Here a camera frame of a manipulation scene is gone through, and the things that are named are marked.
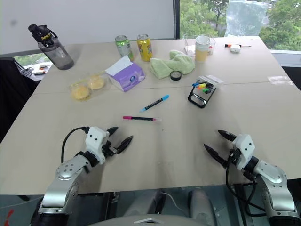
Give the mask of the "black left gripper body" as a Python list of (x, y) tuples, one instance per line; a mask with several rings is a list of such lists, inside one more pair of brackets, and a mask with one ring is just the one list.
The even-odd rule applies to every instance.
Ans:
[(111, 146), (111, 142), (109, 140), (102, 146), (102, 153), (104, 157), (112, 157), (117, 154), (117, 149)]

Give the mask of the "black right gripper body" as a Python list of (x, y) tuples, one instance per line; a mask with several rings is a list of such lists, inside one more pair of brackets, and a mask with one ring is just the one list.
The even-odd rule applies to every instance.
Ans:
[(238, 148), (232, 148), (230, 149), (230, 154), (228, 157), (228, 161), (234, 165), (236, 165), (239, 162), (241, 156), (241, 151)]

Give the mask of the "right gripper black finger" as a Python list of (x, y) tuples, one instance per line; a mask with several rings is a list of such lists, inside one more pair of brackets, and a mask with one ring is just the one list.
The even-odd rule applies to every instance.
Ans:
[(205, 149), (209, 153), (209, 155), (216, 160), (218, 163), (220, 163), (224, 168), (227, 167), (227, 161), (223, 159), (217, 151), (215, 151), (213, 148), (209, 147), (208, 145), (204, 144)]
[(230, 133), (230, 132), (227, 132), (227, 131), (225, 131), (225, 130), (218, 130), (218, 133), (219, 133), (223, 138), (225, 138), (226, 140), (231, 141), (231, 142), (233, 142), (233, 141), (237, 138), (236, 135), (234, 135), (234, 134), (232, 134), (232, 133)]

